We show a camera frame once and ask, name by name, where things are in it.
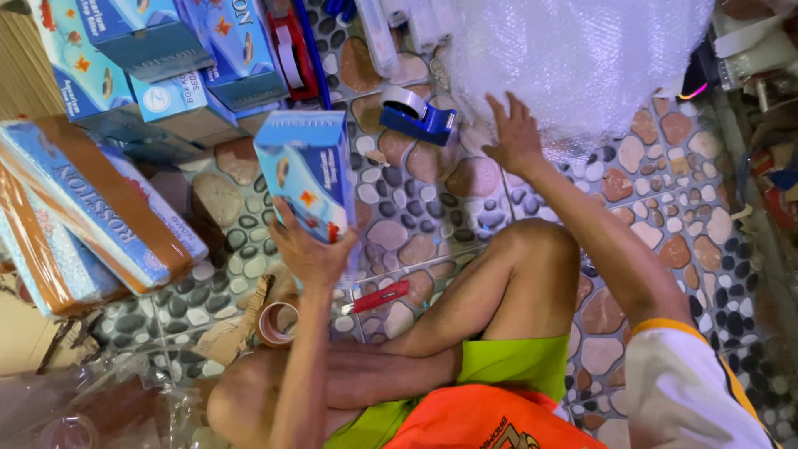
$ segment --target blue tape dispenser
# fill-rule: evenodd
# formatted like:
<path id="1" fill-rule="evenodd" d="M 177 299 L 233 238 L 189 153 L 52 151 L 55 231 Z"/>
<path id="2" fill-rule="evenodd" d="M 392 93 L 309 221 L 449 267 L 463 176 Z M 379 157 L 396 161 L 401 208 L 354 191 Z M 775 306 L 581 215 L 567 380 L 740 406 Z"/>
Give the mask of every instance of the blue tape dispenser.
<path id="1" fill-rule="evenodd" d="M 386 128 L 439 146 L 446 145 L 457 115 L 454 109 L 436 109 L 413 91 L 395 85 L 382 91 L 380 105 L 380 123 Z"/>

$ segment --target green shorts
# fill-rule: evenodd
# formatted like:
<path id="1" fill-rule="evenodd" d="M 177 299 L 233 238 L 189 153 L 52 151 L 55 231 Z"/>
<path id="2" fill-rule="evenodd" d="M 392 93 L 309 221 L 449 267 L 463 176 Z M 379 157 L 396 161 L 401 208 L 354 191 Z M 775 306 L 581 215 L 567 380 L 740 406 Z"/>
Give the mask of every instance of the green shorts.
<path id="1" fill-rule="evenodd" d="M 502 383 L 539 391 L 555 402 L 565 395 L 569 335 L 555 338 L 463 342 L 463 369 L 456 385 Z M 424 396 L 381 403 L 333 433 L 325 449 L 378 449 L 388 443 Z"/>

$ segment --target white sleeve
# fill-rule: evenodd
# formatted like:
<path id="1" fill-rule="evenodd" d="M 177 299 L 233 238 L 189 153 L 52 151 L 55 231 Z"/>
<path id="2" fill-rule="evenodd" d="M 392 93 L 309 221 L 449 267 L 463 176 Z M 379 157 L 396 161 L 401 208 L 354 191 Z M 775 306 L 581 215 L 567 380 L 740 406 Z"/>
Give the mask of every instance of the white sleeve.
<path id="1" fill-rule="evenodd" d="M 631 446 L 778 448 L 701 334 L 658 321 L 664 323 L 639 332 L 626 350 Z"/>

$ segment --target hand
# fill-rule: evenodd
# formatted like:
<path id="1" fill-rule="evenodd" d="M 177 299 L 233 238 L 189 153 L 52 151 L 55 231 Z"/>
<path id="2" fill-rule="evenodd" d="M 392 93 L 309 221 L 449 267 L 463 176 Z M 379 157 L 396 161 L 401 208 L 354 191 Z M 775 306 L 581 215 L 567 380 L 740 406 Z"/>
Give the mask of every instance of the hand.
<path id="1" fill-rule="evenodd" d="M 346 269 L 352 247 L 360 240 L 358 231 L 350 226 L 341 241 L 324 244 L 302 228 L 285 200 L 276 197 L 274 202 L 283 223 L 280 224 L 273 217 L 269 232 L 277 244 L 282 260 L 299 278 L 305 290 L 315 290 L 323 294 L 331 292 Z"/>
<path id="2" fill-rule="evenodd" d="M 496 128 L 499 132 L 499 145 L 482 147 L 491 159 L 498 162 L 508 172 L 523 177 L 528 169 L 544 163 L 543 149 L 540 145 L 538 122 L 530 117 L 529 108 L 519 101 L 515 95 L 507 92 L 510 100 L 510 117 L 504 112 L 504 106 L 490 93 L 485 95 L 496 117 Z"/>

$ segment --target pink light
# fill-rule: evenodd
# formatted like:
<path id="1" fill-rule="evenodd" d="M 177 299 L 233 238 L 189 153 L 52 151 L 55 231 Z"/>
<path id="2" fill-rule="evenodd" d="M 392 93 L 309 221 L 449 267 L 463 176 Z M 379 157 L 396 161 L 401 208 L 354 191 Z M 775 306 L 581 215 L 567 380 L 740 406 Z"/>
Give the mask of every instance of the pink light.
<path id="1" fill-rule="evenodd" d="M 696 90 L 691 95 L 688 95 L 686 97 L 684 95 L 682 95 L 682 94 L 679 94 L 679 98 L 681 98 L 682 100 L 689 100 L 690 98 L 695 97 L 696 95 L 700 94 L 701 92 L 704 92 L 704 89 L 706 89 L 707 84 L 708 83 L 704 83 L 704 85 L 699 87 L 698 90 Z"/>

